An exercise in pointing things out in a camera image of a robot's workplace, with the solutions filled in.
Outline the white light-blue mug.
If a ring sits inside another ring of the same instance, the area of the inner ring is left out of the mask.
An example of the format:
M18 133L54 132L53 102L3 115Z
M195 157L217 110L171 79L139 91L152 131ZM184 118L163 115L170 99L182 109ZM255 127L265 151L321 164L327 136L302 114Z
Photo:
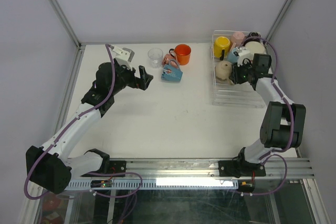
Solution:
M234 64L238 62L238 59L239 59L239 49L234 48L228 53L226 60Z

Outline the beige mug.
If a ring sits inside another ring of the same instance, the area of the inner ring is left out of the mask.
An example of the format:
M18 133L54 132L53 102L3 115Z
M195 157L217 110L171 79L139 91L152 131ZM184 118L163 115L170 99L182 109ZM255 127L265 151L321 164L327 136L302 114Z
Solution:
M228 84L233 85L230 74L232 73L232 64L229 61L220 61L215 66L215 77L221 81L226 81Z

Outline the yellow mug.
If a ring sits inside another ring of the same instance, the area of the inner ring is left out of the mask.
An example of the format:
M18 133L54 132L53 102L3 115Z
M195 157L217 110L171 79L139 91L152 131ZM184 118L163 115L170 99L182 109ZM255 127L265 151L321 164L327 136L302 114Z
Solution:
M214 47L213 47L214 57L224 60L227 57L230 46L231 41L227 37L225 36L217 37L214 40Z

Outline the clear plastic cup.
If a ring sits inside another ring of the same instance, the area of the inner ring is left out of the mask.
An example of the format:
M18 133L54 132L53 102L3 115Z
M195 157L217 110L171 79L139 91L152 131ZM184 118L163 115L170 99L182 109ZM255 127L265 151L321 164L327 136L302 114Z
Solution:
M163 60L163 51L160 48L152 48L148 51L148 58L153 68L159 68Z

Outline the black mug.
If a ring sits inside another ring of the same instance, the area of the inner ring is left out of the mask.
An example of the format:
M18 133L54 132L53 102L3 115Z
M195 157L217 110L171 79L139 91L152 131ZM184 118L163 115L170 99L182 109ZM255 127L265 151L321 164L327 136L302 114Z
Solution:
M246 36L246 38L249 37L261 37L261 34L259 32L252 31Z

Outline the blue mug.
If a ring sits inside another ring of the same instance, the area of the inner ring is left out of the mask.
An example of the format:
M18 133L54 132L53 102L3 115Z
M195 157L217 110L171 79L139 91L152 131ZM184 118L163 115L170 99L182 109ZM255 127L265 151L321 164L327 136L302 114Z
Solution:
M179 63L171 59L168 64L165 64L161 74L161 80L165 82L181 82L183 72L181 71Z

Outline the clear dish rack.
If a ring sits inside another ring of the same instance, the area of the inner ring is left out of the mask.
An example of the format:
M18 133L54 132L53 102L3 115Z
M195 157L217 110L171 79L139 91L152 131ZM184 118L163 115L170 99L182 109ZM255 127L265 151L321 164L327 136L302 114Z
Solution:
M233 35L233 33L234 31L232 30L215 30L212 33L212 104L220 106L241 106L244 108L264 108L266 104L262 97L253 90L248 82L243 84L230 85L227 81L219 80L215 75L215 67L220 62L220 59L216 58L213 53L215 39L220 36L229 38L231 35Z

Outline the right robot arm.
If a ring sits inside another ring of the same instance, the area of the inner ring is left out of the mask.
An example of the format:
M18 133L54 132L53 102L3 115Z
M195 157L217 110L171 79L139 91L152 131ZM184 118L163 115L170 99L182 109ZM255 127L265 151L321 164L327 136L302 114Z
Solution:
M234 84L249 83L267 105L259 139L243 147L225 170L239 178L249 176L263 168L274 154L284 153L300 146L306 118L306 107L290 100L269 73L271 56L255 54L252 60L245 58L234 63L230 80Z

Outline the aluminium mounting rail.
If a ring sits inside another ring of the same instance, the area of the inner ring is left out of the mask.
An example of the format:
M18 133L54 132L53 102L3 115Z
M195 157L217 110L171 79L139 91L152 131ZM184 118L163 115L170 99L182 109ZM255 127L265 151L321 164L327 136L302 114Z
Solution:
M237 158L227 159L110 159L104 160L102 166L92 170L92 161L80 162L75 169L69 163L65 165L60 159L52 156L48 161L43 159L34 169L31 180L43 187L67 186L72 179L81 177L113 177L138 176L142 178L157 177L214 177L225 179L311 179L314 172L308 159L271 157L264 165L243 166Z

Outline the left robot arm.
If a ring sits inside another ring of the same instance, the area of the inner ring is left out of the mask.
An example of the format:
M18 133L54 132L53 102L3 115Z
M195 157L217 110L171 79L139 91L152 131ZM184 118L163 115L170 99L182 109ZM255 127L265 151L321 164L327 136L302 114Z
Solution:
M98 122L114 104L114 96L126 87L146 90L153 80L144 66L139 66L139 77L134 68L117 62L102 63L92 87L84 95L76 112L50 140L41 147L31 146L26 152L27 182L59 194L72 179L90 172L99 176L110 170L109 154L96 148L83 155L69 155L83 135Z

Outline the pink patterned mug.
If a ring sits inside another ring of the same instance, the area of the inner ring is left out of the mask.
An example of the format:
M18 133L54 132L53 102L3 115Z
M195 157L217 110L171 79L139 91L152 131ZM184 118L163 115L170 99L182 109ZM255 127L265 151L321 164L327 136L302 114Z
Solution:
M169 63L170 60L176 60L175 56L172 54L166 54L162 59L162 65L166 65Z

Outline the orange mug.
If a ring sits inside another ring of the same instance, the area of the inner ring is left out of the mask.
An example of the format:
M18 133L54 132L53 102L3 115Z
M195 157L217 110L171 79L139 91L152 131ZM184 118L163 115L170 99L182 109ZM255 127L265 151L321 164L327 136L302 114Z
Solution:
M186 44L179 44L174 49L169 50L169 54L172 55L180 65L187 65L190 61L191 47Z

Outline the green inside mug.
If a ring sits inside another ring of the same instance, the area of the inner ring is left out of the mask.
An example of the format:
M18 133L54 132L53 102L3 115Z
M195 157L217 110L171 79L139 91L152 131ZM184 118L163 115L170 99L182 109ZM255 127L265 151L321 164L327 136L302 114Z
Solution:
M254 54L266 54L265 46L257 41L249 41L245 44L245 47L250 51L252 55Z

